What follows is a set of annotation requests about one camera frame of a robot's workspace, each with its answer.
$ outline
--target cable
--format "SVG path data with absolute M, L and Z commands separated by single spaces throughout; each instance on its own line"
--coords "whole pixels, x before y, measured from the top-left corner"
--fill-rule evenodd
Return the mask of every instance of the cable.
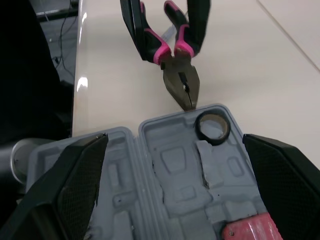
M 57 65 L 55 66 L 55 68 L 57 69 L 57 67 L 60 65 L 60 63 L 62 62 L 62 66 L 64 68 L 64 70 L 69 73 L 72 78 L 74 79 L 75 76 L 71 73 L 71 71 L 69 71 L 66 66 L 65 66 L 65 59 L 64 59 L 64 55 L 63 55 L 63 44 L 62 44 L 62 36 L 65 35 L 70 29 L 71 27 L 74 25 L 74 23 L 76 22 L 77 20 L 77 17 L 74 18 L 74 21 L 72 22 L 72 24 L 69 26 L 69 28 L 63 33 L 63 29 L 64 29 L 64 25 L 65 25 L 65 22 L 70 14 L 70 11 L 71 11 L 71 0 L 69 0 L 69 9 L 68 9 L 68 13 L 67 15 L 65 16 L 63 22 L 62 22 L 62 25 L 61 25 L 61 29 L 60 29 L 60 36 L 59 36 L 59 39 L 58 39 L 58 45 L 60 47 L 60 57 L 59 57 L 59 60 L 58 60 L 58 57 L 53 57 L 53 60 L 57 63 Z

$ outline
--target black pliers handle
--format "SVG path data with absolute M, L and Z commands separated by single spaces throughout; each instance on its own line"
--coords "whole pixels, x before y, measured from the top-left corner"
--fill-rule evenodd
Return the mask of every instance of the black pliers handle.
M 173 1 L 167 0 L 164 3 L 164 12 L 177 31 L 174 46 L 175 55 L 177 52 L 184 52 L 193 58 L 200 52 L 206 32 L 210 0 L 200 0 L 199 2 L 201 2 L 201 4 L 195 2 L 195 0 L 188 0 L 190 22 L 188 22 L 184 13 Z M 160 65 L 162 59 L 171 56 L 171 49 L 169 45 L 150 28 L 146 17 L 146 7 L 142 1 L 140 2 L 140 10 L 142 13 L 141 25 L 144 31 L 145 59 L 150 63 Z

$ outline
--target white table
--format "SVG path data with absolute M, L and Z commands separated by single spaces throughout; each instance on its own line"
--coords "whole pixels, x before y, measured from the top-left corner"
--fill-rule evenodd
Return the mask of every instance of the white table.
M 171 25 L 164 0 L 145 0 L 150 26 Z M 176 0 L 183 11 L 186 0 Z M 162 72 L 142 61 L 119 0 L 80 0 L 73 135 L 181 111 Z M 318 168 L 320 73 L 255 0 L 213 0 L 201 53 L 198 107 L 226 105 L 242 132 L 299 148 Z

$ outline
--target red tool handle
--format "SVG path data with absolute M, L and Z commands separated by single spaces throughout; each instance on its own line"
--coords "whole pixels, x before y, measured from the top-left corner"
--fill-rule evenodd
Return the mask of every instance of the red tool handle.
M 177 51 L 187 52 L 191 58 L 196 56 L 200 48 L 195 44 L 194 37 L 192 36 L 189 28 L 189 23 L 180 10 L 180 8 L 171 0 L 164 3 L 164 12 L 176 28 L 174 54 Z
M 142 27 L 144 28 L 144 44 L 146 51 L 146 60 L 150 63 L 160 65 L 164 56 L 171 55 L 169 45 L 159 37 L 149 26 L 146 17 L 146 7 L 141 1 L 140 8 L 142 13 Z

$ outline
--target pliers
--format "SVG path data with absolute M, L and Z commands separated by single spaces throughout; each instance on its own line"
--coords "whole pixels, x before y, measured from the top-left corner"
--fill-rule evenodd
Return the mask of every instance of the pliers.
M 164 12 L 177 31 L 174 56 L 169 45 L 149 26 L 143 2 L 120 0 L 120 4 L 124 23 L 142 60 L 161 67 L 166 89 L 183 110 L 195 109 L 200 80 L 191 59 L 202 47 L 211 0 L 187 0 L 189 22 L 173 1 L 164 3 Z
M 200 80 L 191 59 L 200 48 L 195 44 L 184 13 L 171 0 L 164 3 L 164 12 L 176 28 L 174 56 L 169 45 L 149 26 L 145 4 L 140 2 L 141 22 L 144 30 L 145 58 L 160 65 L 166 89 L 184 111 L 196 109 Z

